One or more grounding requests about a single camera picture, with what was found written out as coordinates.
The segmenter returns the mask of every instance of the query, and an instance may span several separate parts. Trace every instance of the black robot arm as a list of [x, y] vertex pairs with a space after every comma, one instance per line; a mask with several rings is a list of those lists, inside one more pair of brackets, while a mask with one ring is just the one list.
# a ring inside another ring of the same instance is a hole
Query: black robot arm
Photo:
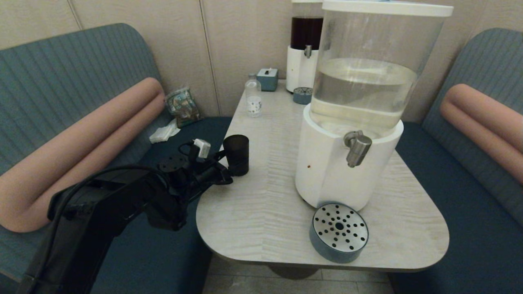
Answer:
[[195, 142], [158, 169], [107, 169], [54, 195], [49, 231], [17, 293], [89, 293], [112, 240], [142, 212], [153, 227], [181, 229], [193, 199], [212, 185], [232, 183], [218, 162], [223, 152], [203, 160], [208, 143]]

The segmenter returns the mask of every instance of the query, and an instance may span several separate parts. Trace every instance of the blue tissue box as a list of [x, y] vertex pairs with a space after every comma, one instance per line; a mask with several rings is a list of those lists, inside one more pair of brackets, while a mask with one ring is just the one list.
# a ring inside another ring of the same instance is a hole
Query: blue tissue box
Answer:
[[274, 92], [278, 86], [278, 69], [261, 69], [256, 75], [262, 91]]

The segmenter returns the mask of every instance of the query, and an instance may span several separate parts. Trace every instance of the floor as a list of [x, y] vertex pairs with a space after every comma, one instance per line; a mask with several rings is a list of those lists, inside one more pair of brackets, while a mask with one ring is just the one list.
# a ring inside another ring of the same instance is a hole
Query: floor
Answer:
[[394, 294], [385, 273], [320, 269], [303, 280], [284, 279], [267, 266], [213, 256], [203, 294]]

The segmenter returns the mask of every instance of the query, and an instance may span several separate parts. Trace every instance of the round drip tray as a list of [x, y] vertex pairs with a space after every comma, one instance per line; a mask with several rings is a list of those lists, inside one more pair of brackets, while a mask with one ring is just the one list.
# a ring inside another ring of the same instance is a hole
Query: round drip tray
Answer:
[[319, 207], [314, 214], [309, 236], [320, 255], [332, 262], [349, 263], [367, 244], [369, 230], [354, 209], [330, 203]]

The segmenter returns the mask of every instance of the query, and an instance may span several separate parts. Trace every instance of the light gray table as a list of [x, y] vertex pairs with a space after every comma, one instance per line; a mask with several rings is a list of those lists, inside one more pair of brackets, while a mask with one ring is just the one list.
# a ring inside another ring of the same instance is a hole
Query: light gray table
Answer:
[[422, 270], [445, 255], [447, 224], [395, 151], [381, 184], [359, 211], [369, 228], [361, 255], [348, 264], [319, 255], [309, 240], [315, 209], [294, 186], [304, 106], [292, 102], [285, 81], [276, 92], [263, 94], [257, 118], [247, 116], [242, 97], [226, 135], [249, 137], [249, 172], [232, 185], [211, 187], [198, 203], [198, 230], [212, 251], [252, 264], [387, 272]]

